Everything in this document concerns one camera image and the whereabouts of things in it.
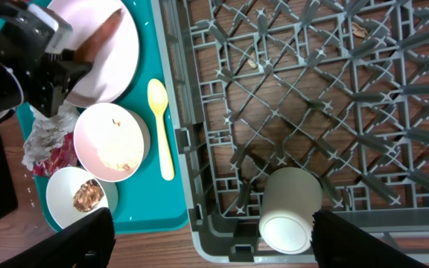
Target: gray crate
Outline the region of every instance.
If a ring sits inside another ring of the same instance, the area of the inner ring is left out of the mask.
[[[322,183],[324,208],[429,263],[429,248],[402,243],[429,239],[429,1],[152,6],[174,154],[194,246],[206,260],[315,262],[311,250],[266,248],[258,233],[265,179],[290,165]],[[217,68],[205,68],[213,59]],[[210,112],[213,105],[222,109]]]

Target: green tray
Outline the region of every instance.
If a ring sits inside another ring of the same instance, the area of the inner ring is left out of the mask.
[[[37,0],[34,3],[47,6],[51,1]],[[118,182],[118,206],[113,214],[117,234],[137,232],[161,232],[182,228],[188,222],[182,180],[179,171],[177,146],[171,125],[170,111],[165,113],[165,124],[173,155],[175,178],[167,182],[160,173],[158,141],[156,138],[155,118],[147,100],[147,85],[152,78],[163,81],[162,62],[157,43],[152,7],[149,0],[123,1],[135,20],[140,41],[140,59],[136,75],[127,91],[116,101],[122,107],[131,109],[140,115],[148,125],[151,147],[147,158],[129,179]],[[31,133],[34,118],[25,104],[17,109],[24,139]],[[36,176],[37,192],[42,212],[48,224],[59,231],[45,199],[48,178]]]

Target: wooden floor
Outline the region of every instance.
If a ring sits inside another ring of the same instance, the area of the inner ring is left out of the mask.
[[[16,116],[0,126],[19,208],[0,220],[0,263],[51,236],[39,205],[32,175],[22,166],[22,133]],[[201,258],[189,227],[155,234],[117,236],[110,267],[229,267]],[[262,267],[317,267],[316,264],[273,264]]]

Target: yellow spoon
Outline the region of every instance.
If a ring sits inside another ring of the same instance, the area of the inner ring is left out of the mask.
[[[163,120],[163,114],[165,114],[165,110],[168,106],[168,96],[165,86],[157,79],[152,79],[148,82],[148,105],[150,105],[150,109],[152,109],[156,118],[156,132],[158,135],[158,151],[162,177],[166,180],[172,180],[175,177],[175,170],[173,168],[173,160],[171,159],[165,122]]]

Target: small white bowl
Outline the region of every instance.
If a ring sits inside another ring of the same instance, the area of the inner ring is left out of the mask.
[[[142,154],[138,166],[118,171],[106,167],[98,155],[98,147],[113,135],[115,119],[130,133],[130,142]],[[74,148],[82,166],[106,182],[120,182],[130,178],[140,167],[150,150],[150,132],[146,123],[136,113],[113,103],[97,103],[80,115],[74,130]]]
[[[104,197],[98,205],[89,212],[80,212],[74,207],[74,195],[80,186],[95,179],[102,187]],[[98,208],[109,208],[114,212],[118,204],[118,191],[115,183],[103,182],[80,167],[65,167],[58,170],[49,179],[45,194],[46,202],[52,218],[64,229],[82,219]]]

